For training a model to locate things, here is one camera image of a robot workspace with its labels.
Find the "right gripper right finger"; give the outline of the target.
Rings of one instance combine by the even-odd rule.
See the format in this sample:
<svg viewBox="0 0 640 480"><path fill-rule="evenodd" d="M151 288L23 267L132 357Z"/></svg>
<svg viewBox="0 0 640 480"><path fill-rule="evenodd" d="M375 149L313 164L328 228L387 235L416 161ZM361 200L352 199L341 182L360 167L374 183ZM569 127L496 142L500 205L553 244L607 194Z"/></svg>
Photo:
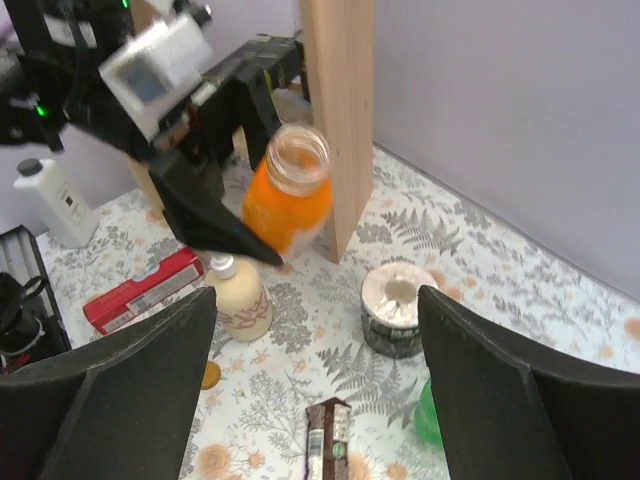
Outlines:
<svg viewBox="0 0 640 480"><path fill-rule="evenodd" d="M547 347L429 286L418 320L451 478L638 478L637 374Z"/></svg>

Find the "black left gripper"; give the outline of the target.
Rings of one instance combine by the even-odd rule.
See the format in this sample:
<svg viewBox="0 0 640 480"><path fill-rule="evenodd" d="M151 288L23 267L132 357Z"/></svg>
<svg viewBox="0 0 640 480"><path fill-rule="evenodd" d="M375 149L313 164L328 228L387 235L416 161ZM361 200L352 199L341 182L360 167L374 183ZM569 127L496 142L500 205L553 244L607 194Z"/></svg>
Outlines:
<svg viewBox="0 0 640 480"><path fill-rule="evenodd" d="M195 250L280 266L280 254L223 204L218 163L234 152L238 129L244 130L250 163L260 163L282 125L271 93L301 73L294 38L255 37L178 88L147 64L123 64L109 82L97 69L70 76L65 100L74 127L149 163L177 240ZM173 149L182 155L159 154ZM203 162L209 164L200 168Z"/></svg>

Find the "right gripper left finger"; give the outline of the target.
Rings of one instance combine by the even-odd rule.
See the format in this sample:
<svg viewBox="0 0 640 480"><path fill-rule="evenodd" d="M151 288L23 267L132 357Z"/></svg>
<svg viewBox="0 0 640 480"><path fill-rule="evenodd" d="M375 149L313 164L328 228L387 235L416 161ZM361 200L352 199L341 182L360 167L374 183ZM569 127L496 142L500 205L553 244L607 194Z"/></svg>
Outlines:
<svg viewBox="0 0 640 480"><path fill-rule="evenodd" d="M4 479L176 479L216 323L202 287L1 379Z"/></svg>

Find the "green plastic bottle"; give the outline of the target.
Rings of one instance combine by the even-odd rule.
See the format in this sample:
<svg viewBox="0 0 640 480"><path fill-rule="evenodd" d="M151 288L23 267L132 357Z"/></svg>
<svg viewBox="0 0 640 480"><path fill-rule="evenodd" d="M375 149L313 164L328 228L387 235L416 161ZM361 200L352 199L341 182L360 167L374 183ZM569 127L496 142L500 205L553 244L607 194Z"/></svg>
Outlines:
<svg viewBox="0 0 640 480"><path fill-rule="evenodd" d="M414 410L414 425L418 436L425 442L438 447L443 446L438 416L432 394L432 382L425 383L416 408Z"/></svg>

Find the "orange juice bottle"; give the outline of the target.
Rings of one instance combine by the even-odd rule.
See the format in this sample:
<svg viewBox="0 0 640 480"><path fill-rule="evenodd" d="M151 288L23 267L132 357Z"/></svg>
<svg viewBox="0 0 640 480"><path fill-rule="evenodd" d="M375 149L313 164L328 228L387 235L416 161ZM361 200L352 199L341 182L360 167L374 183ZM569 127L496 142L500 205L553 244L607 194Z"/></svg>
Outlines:
<svg viewBox="0 0 640 480"><path fill-rule="evenodd" d="M332 211L330 168L330 148L318 130L282 125L254 172L243 200L243 222L281 256L298 255Z"/></svg>

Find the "orange bottle cap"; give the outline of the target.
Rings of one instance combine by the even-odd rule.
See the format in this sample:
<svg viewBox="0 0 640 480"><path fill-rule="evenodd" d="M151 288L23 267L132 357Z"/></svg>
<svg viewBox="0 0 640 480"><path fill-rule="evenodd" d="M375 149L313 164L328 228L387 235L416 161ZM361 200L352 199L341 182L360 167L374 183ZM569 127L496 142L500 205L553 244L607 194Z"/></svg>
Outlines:
<svg viewBox="0 0 640 480"><path fill-rule="evenodd" d="M205 367L201 389L209 390L215 387L221 380L221 369L219 365L214 361L208 361Z"/></svg>

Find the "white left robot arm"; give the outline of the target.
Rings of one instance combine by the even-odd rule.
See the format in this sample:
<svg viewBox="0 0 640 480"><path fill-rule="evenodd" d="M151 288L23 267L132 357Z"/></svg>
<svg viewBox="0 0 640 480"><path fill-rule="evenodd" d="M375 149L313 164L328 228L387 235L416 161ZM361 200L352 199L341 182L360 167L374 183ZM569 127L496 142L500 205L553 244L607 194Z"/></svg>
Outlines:
<svg viewBox="0 0 640 480"><path fill-rule="evenodd" d="M242 131L257 167L281 122L270 74L294 78L294 42L274 57L248 42L217 65L202 30L212 13L172 1L9 1L17 41L1 50L1 142L63 150L80 130L148 173L175 237L201 251L279 266L281 255L222 202L222 172Z"/></svg>

